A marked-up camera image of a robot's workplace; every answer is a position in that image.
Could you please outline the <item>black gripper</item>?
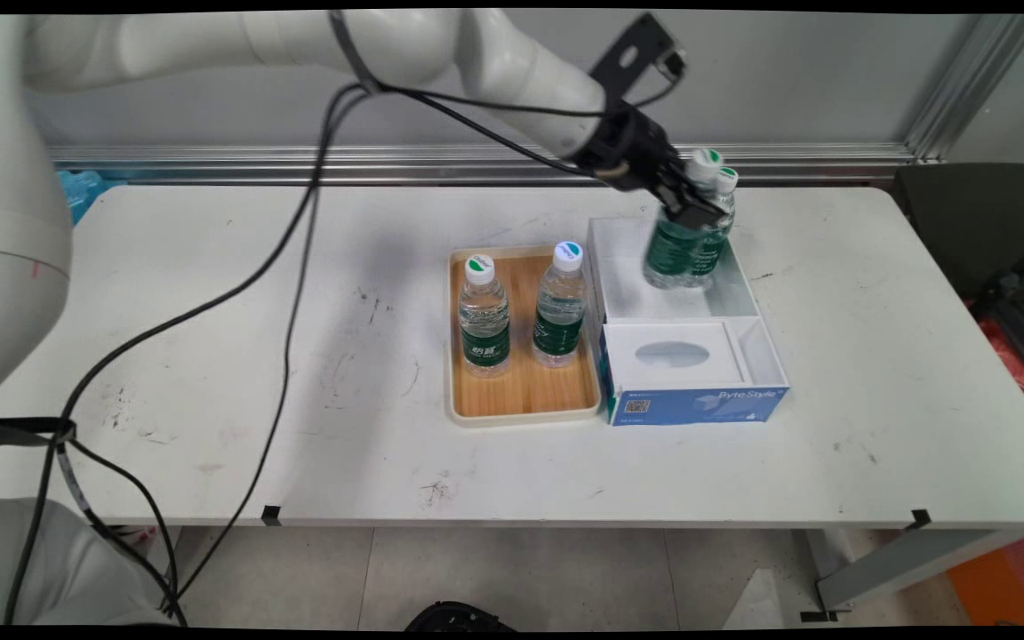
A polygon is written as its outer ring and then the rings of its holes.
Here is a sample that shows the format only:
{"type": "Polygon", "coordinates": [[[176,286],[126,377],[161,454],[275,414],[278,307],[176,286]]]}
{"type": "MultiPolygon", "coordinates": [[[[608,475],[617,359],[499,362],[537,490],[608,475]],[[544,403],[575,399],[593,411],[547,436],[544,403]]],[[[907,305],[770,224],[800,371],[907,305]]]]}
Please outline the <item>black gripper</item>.
{"type": "Polygon", "coordinates": [[[716,200],[699,194],[708,191],[708,162],[680,158],[662,125],[635,106],[601,117],[575,165],[621,193],[659,195],[667,220],[685,229],[718,229],[729,219],[716,200]]]}

